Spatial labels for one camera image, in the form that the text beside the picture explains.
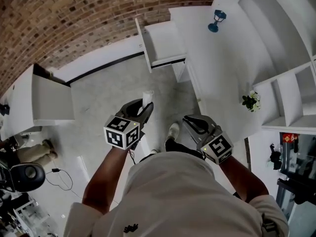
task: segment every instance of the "person's legs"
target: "person's legs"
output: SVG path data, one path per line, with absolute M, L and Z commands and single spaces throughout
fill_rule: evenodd
M 49 158 L 57 158 L 57 154 L 54 151 L 54 147 L 49 140 L 43 140 L 42 144 L 37 144 L 31 148 L 20 148 L 16 151 L 21 163 L 24 162 L 33 162 L 46 155 L 49 155 Z
M 182 144 L 176 143 L 175 140 L 178 138 L 178 135 L 180 133 L 180 127 L 178 123 L 173 123 L 171 127 L 169 128 L 168 136 L 166 139 L 166 142 L 164 143 L 166 147 L 166 151 L 175 151 L 175 152 L 184 152 L 187 154 L 191 154 L 193 156 L 196 156 L 200 159 L 204 159 L 202 154 L 199 153 L 198 151 L 189 149 Z
M 198 151 L 192 150 L 187 148 L 186 146 L 183 146 L 182 144 L 176 143 L 172 138 L 169 138 L 165 143 L 166 151 L 174 151 L 174 152 L 184 152 L 190 155 L 193 155 L 195 157 L 198 157 L 200 159 L 204 159 L 202 154 Z
M 20 148 L 16 151 L 16 154 L 21 163 L 33 162 L 49 153 L 49 147 L 43 146 L 41 144 L 37 144 L 31 148 Z
M 35 160 L 33 162 L 44 167 L 45 165 L 49 164 L 52 160 L 54 160 L 56 158 L 57 158 L 56 153 L 49 153 L 49 154 L 46 154 L 46 155 L 38 158 L 37 160 Z

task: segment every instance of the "marker cube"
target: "marker cube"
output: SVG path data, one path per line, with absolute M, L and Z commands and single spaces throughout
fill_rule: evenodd
M 104 125 L 107 144 L 128 149 L 140 138 L 140 123 L 111 115 Z
M 233 144 L 227 134 L 222 132 L 201 148 L 203 154 L 217 165 L 232 155 Z

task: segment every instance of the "shoe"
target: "shoe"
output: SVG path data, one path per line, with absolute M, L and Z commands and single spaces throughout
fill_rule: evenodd
M 50 140 L 43 140 L 42 144 L 47 144 L 51 152 L 55 152 L 53 143 Z
M 173 140 L 175 141 L 175 140 L 178 138 L 179 133 L 180 133 L 180 126 L 179 126 L 179 123 L 178 123 L 178 122 L 174 122 L 174 123 L 171 125 L 171 127 L 169 128 L 166 141 L 167 141 L 168 139 L 173 139 Z
M 49 158 L 51 158 L 52 160 L 55 160 L 58 158 L 58 154 L 56 152 L 50 152 L 48 154 Z

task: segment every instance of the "brick wall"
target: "brick wall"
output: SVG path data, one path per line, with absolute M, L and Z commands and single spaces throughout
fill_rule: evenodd
M 213 0 L 0 0 L 0 96 L 32 63 L 60 68 L 137 35 L 134 18 L 154 24 L 168 8 Z

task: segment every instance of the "shirt sleeve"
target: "shirt sleeve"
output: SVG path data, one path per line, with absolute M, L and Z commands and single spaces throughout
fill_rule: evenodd
M 276 223 L 281 237 L 288 237 L 288 223 L 285 215 L 271 195 L 255 197 L 249 202 L 260 214 L 265 214 L 266 219 Z
M 66 223 L 64 237 L 89 237 L 95 222 L 103 214 L 82 203 L 73 203 Z

